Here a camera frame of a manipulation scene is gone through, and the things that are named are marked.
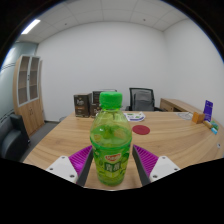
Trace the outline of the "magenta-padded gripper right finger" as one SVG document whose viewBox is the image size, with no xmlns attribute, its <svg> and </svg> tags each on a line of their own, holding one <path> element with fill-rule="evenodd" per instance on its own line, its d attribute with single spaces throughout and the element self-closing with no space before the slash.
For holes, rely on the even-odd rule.
<svg viewBox="0 0 224 224">
<path fill-rule="evenodd" d="M 140 146 L 134 145 L 132 154 L 143 186 L 180 170 L 167 156 L 158 157 Z"/>
</svg>

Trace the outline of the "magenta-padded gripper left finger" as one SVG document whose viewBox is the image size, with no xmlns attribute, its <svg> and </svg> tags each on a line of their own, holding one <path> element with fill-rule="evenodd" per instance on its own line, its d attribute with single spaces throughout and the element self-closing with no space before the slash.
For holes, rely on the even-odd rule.
<svg viewBox="0 0 224 224">
<path fill-rule="evenodd" d="M 84 186 L 92 159 L 92 146 L 88 146 L 69 157 L 60 156 L 47 168 L 47 171 L 79 186 Z"/>
</svg>

